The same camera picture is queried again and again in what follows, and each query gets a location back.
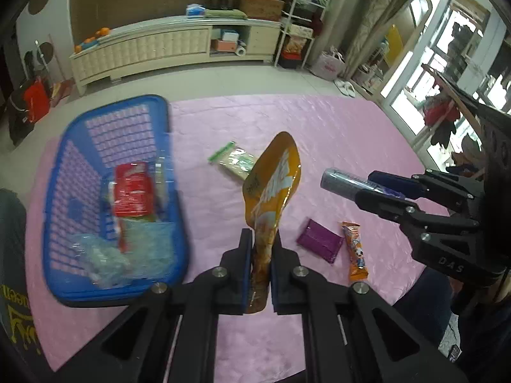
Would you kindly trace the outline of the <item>orange wafer bar wrapper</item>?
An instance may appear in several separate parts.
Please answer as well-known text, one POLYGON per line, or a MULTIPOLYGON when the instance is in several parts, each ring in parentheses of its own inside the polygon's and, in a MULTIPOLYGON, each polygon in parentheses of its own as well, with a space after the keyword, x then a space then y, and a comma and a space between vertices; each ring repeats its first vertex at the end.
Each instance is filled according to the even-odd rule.
POLYGON ((349 280, 351 282, 361 281, 368 278, 368 270, 365 264, 365 255, 360 241, 360 225, 353 222, 342 222, 341 229, 350 257, 349 280))

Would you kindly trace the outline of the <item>blue double mix cookie pack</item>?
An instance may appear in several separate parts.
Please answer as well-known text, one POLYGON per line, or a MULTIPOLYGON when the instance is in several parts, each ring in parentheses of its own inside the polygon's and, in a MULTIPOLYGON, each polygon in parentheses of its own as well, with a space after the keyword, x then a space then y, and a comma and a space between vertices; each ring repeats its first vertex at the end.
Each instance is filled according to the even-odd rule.
POLYGON ((405 198, 402 193, 336 168, 328 168, 323 172, 320 186, 326 191, 344 197, 350 201, 354 201, 355 195, 362 190, 389 195, 399 199, 405 198))

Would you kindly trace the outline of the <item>light blue egg biscuit pack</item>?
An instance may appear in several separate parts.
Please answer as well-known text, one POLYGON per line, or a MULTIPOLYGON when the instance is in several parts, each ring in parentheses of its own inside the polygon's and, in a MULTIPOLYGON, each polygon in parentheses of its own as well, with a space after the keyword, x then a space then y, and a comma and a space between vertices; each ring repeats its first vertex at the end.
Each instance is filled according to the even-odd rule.
POLYGON ((173 270, 177 259, 173 223, 123 219, 121 226, 128 278, 163 278, 173 270))

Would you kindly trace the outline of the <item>purple snack packet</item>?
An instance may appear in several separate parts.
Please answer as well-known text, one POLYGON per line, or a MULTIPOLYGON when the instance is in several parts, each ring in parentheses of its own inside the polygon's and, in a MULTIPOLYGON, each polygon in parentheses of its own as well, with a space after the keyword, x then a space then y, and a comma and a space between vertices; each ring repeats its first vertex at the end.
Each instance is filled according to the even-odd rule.
POLYGON ((344 238, 319 224, 308 219, 296 239, 298 245, 304 247, 327 263, 333 264, 336 260, 344 238))

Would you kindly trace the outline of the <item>clear teal snack bag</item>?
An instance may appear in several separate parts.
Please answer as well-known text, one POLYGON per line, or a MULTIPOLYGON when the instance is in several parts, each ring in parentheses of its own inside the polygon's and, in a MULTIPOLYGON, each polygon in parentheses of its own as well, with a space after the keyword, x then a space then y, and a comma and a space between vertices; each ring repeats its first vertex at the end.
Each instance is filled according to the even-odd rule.
POLYGON ((75 233, 69 240, 77 260, 95 286, 113 289, 130 284, 130 263, 115 242, 90 233, 75 233))

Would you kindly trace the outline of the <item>blue plastic basket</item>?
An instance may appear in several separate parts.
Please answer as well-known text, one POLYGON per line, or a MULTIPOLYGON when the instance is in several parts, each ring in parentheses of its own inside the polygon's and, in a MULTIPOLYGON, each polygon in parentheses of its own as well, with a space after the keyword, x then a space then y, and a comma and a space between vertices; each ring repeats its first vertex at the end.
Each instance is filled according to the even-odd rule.
POLYGON ((181 283, 189 253, 167 101, 146 94, 75 118, 46 192, 52 295, 75 308, 128 304, 155 282, 181 283))

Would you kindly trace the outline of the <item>red snack packet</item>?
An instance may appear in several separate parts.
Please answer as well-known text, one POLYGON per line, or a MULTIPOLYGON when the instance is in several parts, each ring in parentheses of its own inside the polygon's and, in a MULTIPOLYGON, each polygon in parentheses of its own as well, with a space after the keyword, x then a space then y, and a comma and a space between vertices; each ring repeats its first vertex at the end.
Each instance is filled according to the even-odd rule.
POLYGON ((152 178, 146 162, 128 162, 114 171, 113 214, 142 218, 155 213, 152 178))

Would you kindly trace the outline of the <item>orange yellow chip bag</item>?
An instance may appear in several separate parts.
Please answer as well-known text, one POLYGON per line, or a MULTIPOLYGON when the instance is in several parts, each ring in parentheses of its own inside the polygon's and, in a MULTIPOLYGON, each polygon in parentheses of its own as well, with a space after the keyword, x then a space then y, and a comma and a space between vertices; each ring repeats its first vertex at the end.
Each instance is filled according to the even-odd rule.
POLYGON ((293 137, 278 133, 257 158, 242 185, 245 221, 254 231, 251 258, 249 314, 267 303, 272 248, 281 216, 301 180, 301 159, 293 137))

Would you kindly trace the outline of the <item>pink tote bag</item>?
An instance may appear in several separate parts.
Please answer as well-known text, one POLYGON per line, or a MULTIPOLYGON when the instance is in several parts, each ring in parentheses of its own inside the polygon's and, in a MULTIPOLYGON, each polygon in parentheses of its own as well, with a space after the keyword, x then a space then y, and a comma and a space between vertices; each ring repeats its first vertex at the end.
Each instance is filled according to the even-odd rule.
POLYGON ((344 72, 345 67, 341 53, 337 50, 330 50, 319 55, 310 68, 310 72, 320 79, 334 81, 344 72))

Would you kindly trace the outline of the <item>white metal shelf rack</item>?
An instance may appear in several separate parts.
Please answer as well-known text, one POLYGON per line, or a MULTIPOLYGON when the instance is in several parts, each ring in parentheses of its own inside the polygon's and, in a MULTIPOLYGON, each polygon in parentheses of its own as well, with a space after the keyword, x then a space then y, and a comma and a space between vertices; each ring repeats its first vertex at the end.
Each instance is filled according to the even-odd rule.
POLYGON ((330 0, 279 0, 281 32, 274 65, 305 67, 314 41, 323 28, 330 0))

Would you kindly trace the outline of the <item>paper towel roll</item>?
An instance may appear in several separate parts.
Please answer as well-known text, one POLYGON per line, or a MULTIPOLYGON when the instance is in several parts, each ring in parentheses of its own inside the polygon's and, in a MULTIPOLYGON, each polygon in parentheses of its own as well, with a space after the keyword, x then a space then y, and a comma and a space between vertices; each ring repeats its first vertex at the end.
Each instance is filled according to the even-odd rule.
POLYGON ((246 51, 245 46, 241 46, 241 45, 239 45, 239 46, 236 48, 236 52, 235 52, 235 54, 236 54, 237 56, 242 57, 242 56, 245 56, 245 55, 246 55, 246 53, 247 53, 247 51, 246 51))

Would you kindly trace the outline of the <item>black bag on floor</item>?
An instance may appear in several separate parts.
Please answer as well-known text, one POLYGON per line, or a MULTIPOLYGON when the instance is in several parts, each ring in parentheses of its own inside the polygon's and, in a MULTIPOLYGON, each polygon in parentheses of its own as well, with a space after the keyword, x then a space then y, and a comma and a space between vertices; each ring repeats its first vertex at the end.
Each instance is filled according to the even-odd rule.
POLYGON ((10 139, 15 147, 34 129, 34 124, 28 119, 28 106, 23 99, 26 88, 20 86, 7 100, 10 139))

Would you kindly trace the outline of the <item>cream TV cabinet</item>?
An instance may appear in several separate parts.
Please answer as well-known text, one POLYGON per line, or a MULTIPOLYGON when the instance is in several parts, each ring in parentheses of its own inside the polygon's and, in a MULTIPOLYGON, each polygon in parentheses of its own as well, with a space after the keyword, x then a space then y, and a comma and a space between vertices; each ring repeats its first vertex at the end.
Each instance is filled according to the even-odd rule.
POLYGON ((80 95, 101 79, 112 81, 139 73, 224 61, 274 59, 281 23, 248 18, 163 17, 110 31, 99 43, 70 56, 80 95), (246 48, 237 56, 236 48, 246 48))

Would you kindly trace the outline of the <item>green folded cushion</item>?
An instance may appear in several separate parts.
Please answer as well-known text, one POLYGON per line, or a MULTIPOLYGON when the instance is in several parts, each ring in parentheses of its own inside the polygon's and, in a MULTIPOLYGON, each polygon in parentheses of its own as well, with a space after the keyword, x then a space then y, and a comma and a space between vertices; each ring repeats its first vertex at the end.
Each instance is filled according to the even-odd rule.
POLYGON ((246 20, 248 16, 240 10, 234 9, 234 10, 212 10, 212 9, 205 9, 204 10, 204 17, 205 18, 217 18, 217 19, 241 19, 246 20))

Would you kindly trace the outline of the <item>oranges on blue plate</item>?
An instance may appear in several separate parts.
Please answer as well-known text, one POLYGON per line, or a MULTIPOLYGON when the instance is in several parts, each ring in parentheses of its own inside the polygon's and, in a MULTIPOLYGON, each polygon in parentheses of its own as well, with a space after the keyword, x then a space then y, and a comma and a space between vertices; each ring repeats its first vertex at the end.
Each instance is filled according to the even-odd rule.
POLYGON ((89 49, 99 43, 99 40, 102 37, 108 36, 110 34, 109 28, 101 28, 95 32, 95 34, 87 39, 85 39, 80 44, 76 45, 74 47, 74 52, 76 54, 79 54, 83 50, 89 49))

